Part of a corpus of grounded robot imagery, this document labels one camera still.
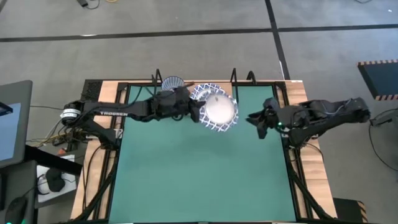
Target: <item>wooden table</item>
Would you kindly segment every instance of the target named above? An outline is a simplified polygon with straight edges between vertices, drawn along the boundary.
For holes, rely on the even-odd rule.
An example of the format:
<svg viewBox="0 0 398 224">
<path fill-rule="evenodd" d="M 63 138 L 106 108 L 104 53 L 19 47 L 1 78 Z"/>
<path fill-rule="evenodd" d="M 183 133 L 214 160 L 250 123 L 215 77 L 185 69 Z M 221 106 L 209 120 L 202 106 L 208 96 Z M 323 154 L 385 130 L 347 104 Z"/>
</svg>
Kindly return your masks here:
<svg viewBox="0 0 398 224">
<path fill-rule="evenodd" d="M 251 82 L 250 80 L 238 80 L 239 82 Z M 102 102 L 111 102 L 114 103 L 116 99 L 116 92 L 118 89 L 119 83 L 151 83 L 150 80 L 115 80 L 115 81 L 103 81 L 100 89 L 98 101 Z M 217 83 L 220 85 L 227 93 L 232 95 L 232 85 L 229 80 L 186 80 L 186 82 L 195 82 L 199 83 Z M 257 82 L 280 82 L 280 80 L 258 80 Z M 286 92 L 289 99 L 289 103 L 291 105 L 298 104 L 303 101 L 307 101 L 307 96 L 305 94 L 304 84 L 302 81 L 294 81 L 289 80 L 285 81 Z M 122 91 L 121 94 L 121 103 L 124 102 L 126 92 Z M 278 91 L 279 99 L 282 99 L 282 92 Z M 110 116 L 95 116 L 94 120 L 102 125 L 105 128 L 109 128 L 111 125 L 111 117 Z M 318 141 L 311 140 L 309 143 L 319 147 Z M 95 149 L 100 145 L 98 140 L 92 140 L 88 143 L 85 161 L 84 161 L 84 170 L 87 175 L 87 166 L 91 156 L 93 155 Z M 99 150 L 93 156 L 93 160 L 91 162 L 90 174 L 88 179 L 88 185 L 86 189 L 86 199 L 87 204 L 91 201 L 91 199 L 95 196 L 98 190 L 98 186 L 100 183 L 100 176 L 104 161 L 105 150 Z M 113 157 L 114 152 L 111 153 L 109 163 L 108 163 L 108 172 L 110 171 L 111 166 L 113 165 Z M 333 204 L 333 198 L 331 196 L 330 187 L 328 183 L 328 177 L 326 176 L 325 166 L 323 164 L 322 155 L 313 147 L 306 146 L 301 150 L 301 161 L 303 167 L 303 173 L 305 175 L 305 181 L 307 183 L 307 187 L 317 202 L 323 207 L 323 209 L 331 216 L 336 216 L 335 206 Z M 306 209 L 304 204 L 304 199 L 296 186 L 296 193 L 298 197 L 298 206 L 300 209 L 300 214 L 302 218 L 306 218 Z M 83 175 L 80 175 L 79 184 L 76 192 L 75 203 L 73 204 L 73 210 L 71 214 L 71 218 L 75 218 L 80 215 L 82 211 L 82 202 L 83 202 Z M 101 207 L 99 210 L 99 218 L 105 218 L 106 213 L 106 204 L 108 202 L 109 195 L 109 187 L 103 195 Z"/>
</svg>

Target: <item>gray carpet floor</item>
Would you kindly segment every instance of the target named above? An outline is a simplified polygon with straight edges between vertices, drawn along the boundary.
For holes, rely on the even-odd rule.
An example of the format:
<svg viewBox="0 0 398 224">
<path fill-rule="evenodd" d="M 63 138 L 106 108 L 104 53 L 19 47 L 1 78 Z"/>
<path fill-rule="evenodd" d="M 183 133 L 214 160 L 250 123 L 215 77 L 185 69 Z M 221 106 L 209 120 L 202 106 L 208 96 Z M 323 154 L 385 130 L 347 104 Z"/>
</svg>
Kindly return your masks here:
<svg viewBox="0 0 398 224">
<path fill-rule="evenodd" d="M 398 21 L 395 0 L 271 3 L 278 27 Z M 100 0 L 90 11 L 74 0 L 8 0 L 0 12 L 0 38 L 270 27 L 261 0 Z M 304 81 L 309 99 L 360 96 L 373 115 L 398 106 L 374 101 L 356 68 L 359 61 L 398 58 L 398 29 L 289 32 L 280 33 L 280 39 L 290 77 Z M 0 84 L 32 80 L 33 105 L 62 107 L 80 98 L 85 79 L 147 78 L 156 68 L 164 77 L 227 79 L 237 68 L 241 78 L 253 70 L 257 79 L 283 79 L 272 33 L 0 42 Z M 28 139 L 45 136 L 58 118 L 58 111 L 32 108 Z M 376 150 L 398 168 L 396 133 L 391 124 L 372 129 Z M 398 175 L 375 156 L 368 125 L 332 129 L 320 146 L 333 196 L 364 202 L 370 222 L 396 223 Z M 39 223 L 68 220 L 72 204 L 73 195 L 41 208 Z"/>
</svg>

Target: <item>green mat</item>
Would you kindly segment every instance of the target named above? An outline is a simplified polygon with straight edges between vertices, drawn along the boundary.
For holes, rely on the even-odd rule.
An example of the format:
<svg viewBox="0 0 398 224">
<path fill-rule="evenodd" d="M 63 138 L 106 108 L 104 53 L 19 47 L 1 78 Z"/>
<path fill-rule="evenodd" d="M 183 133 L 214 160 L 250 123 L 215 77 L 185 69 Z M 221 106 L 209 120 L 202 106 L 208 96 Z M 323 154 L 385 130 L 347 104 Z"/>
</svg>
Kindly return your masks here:
<svg viewBox="0 0 398 224">
<path fill-rule="evenodd" d="M 132 86 L 132 101 L 139 87 Z M 280 136 L 244 119 L 272 97 L 240 86 L 238 124 L 216 133 L 190 118 L 126 119 L 110 223 L 295 221 Z M 139 99 L 150 97 L 142 91 Z"/>
</svg>

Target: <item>blue and white patterned plate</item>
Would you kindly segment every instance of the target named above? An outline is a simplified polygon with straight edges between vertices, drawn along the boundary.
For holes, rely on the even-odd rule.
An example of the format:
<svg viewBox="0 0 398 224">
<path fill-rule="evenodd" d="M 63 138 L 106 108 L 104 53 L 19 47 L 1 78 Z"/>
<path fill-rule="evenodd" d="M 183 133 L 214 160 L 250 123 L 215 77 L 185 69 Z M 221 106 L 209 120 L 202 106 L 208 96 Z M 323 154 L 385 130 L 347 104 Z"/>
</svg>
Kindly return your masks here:
<svg viewBox="0 0 398 224">
<path fill-rule="evenodd" d="M 162 82 L 162 90 L 173 90 L 174 88 L 184 86 L 185 82 L 180 77 L 167 77 Z"/>
<path fill-rule="evenodd" d="M 200 122 L 217 132 L 225 132 L 238 122 L 238 104 L 223 90 L 203 94 L 206 104 L 200 108 Z"/>
<path fill-rule="evenodd" d="M 214 83 L 205 83 L 195 86 L 189 97 L 194 100 L 201 100 L 203 95 L 205 93 L 209 93 L 211 90 L 222 91 L 225 93 L 225 91 L 219 85 Z"/>
</svg>

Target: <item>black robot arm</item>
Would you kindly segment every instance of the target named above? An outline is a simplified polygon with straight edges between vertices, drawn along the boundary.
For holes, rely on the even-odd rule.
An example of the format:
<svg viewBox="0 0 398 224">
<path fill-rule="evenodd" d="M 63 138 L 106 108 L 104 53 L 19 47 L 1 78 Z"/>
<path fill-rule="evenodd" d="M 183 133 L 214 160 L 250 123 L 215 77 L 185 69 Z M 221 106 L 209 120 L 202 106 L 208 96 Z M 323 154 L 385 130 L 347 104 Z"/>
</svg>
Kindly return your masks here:
<svg viewBox="0 0 398 224">
<path fill-rule="evenodd" d="M 362 98 L 329 102 L 311 100 L 281 108 L 274 98 L 268 98 L 264 109 L 249 114 L 246 121 L 257 127 L 259 138 L 264 139 L 268 128 L 287 136 L 292 147 L 299 147 L 312 136 L 345 123 L 364 123 L 370 112 Z"/>
<path fill-rule="evenodd" d="M 117 149 L 116 132 L 105 129 L 95 121 L 95 115 L 126 116 L 136 121 L 159 121 L 164 118 L 190 114 L 194 122 L 199 122 L 199 109 L 205 102 L 193 100 L 186 86 L 170 91 L 160 91 L 144 101 L 130 104 L 74 101 L 64 106 L 62 124 L 68 128 L 81 128 L 98 137 L 102 145 Z"/>
</svg>

